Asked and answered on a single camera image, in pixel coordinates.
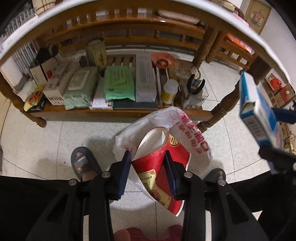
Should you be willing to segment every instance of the plastic container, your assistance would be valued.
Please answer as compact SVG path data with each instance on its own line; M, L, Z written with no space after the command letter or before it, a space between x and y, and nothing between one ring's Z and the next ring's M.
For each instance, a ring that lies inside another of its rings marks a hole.
M161 94L161 100L164 104L172 104L176 93L178 92L179 83L174 79L168 79L163 86L163 91Z

